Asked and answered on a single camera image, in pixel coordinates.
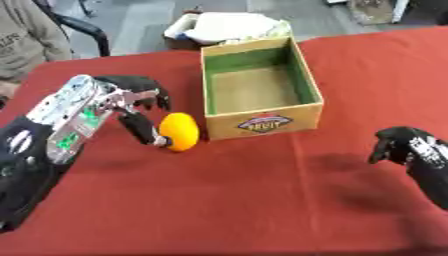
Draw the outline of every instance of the open box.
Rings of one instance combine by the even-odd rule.
[[[292,38],[201,53],[210,139],[317,128],[323,98]]]

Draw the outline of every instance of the silver metal robotic hand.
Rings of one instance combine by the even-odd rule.
[[[154,102],[170,109],[166,90],[149,78],[79,75],[0,129],[0,232],[22,224],[113,112],[141,143],[169,146],[134,108]]]
[[[369,163],[390,160],[404,165],[426,196],[448,210],[448,144],[412,127],[392,127],[377,132],[378,143]]]

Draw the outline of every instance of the orange ball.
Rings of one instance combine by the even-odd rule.
[[[170,137],[173,151],[185,151],[192,148],[199,140],[199,128],[196,121],[185,113],[171,113],[166,116],[159,126],[162,136]]]

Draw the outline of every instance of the floor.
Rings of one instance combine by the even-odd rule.
[[[163,31],[184,10],[196,6],[204,11],[257,12],[288,20],[298,41],[434,25],[434,18],[414,10],[400,24],[362,26],[351,18],[344,4],[328,6],[324,0],[90,0],[88,6],[95,10],[93,18],[84,16],[77,1],[55,2],[56,12],[101,27],[110,38],[112,55],[166,50]],[[91,38],[70,30],[68,33],[80,57],[98,56]]]

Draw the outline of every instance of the red table surface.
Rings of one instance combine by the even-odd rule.
[[[403,167],[366,163],[382,128],[448,138],[448,30],[300,46],[325,98],[318,130],[172,153],[111,119],[27,222],[0,236],[0,254],[448,255],[447,214]],[[204,127],[199,54],[183,51],[42,65],[0,124],[83,73],[151,76]]]

